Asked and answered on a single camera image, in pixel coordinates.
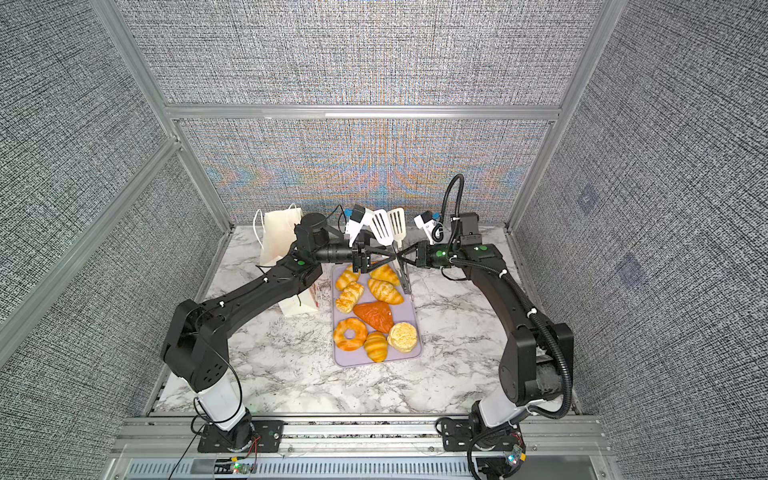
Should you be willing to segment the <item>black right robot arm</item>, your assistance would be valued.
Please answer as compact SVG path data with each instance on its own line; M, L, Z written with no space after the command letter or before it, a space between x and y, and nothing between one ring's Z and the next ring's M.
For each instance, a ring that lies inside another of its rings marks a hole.
M574 333L542 313L516 282L499 249L482 240L479 215L452 217L444 243L419 241L397 254L418 268L456 267L485 296L507 340L498 367L499 386L476 402L469 416L472 439L488 446L507 425L536 414L566 416L573 403Z

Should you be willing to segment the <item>small striped bun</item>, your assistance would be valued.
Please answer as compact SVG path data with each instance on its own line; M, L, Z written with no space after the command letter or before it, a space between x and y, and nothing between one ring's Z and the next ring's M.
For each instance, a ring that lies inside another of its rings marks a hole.
M366 355L374 363L381 363L387 359L388 348L387 336L378 331L369 333L364 342Z

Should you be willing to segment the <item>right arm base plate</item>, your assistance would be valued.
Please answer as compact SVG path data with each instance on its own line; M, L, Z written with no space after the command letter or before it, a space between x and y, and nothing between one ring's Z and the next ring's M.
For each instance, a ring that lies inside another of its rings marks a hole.
M510 421L495 427L482 426L479 418L439 417L435 430L448 452L501 452L512 466L526 460L527 446L518 424Z

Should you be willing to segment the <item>white paper bag with rose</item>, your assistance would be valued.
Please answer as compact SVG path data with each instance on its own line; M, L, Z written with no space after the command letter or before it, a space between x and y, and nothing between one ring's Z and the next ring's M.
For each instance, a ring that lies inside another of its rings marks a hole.
M274 266L278 260L288 254L291 244L296 240L294 227L302 219L302 210L295 203L282 210L264 212L258 209L252 220L252 229L261 247L260 265ZM317 313L319 303L315 286L301 293L281 300L278 306L286 317Z

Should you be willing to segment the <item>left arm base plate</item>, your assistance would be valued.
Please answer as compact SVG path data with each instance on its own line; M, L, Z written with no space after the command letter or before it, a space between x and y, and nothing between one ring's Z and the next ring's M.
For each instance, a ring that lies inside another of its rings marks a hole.
M284 426L281 420L243 420L229 431L205 425L197 451L238 455L251 450L257 453L276 453L282 441Z

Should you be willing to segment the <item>pale round scone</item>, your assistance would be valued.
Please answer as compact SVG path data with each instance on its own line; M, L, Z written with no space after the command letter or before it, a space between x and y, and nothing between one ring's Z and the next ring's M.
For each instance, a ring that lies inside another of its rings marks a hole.
M418 332L411 323L395 323L389 331L387 340L395 350L410 353L418 344Z

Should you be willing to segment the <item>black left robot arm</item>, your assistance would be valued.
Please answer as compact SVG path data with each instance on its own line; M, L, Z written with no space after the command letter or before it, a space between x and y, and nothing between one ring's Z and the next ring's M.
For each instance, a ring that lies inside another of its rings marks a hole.
M173 374L185 380L202 410L196 434L204 453L240 453L254 447L258 433L245 405L242 384L226 379L234 373L229 359L229 338L244 324L279 302L309 289L325 264L350 264L367 273L396 259L384 248L370 244L370 235L351 242L327 223L327 217L310 213L294 227L296 240L285 256L257 279L197 303L177 305L160 357Z

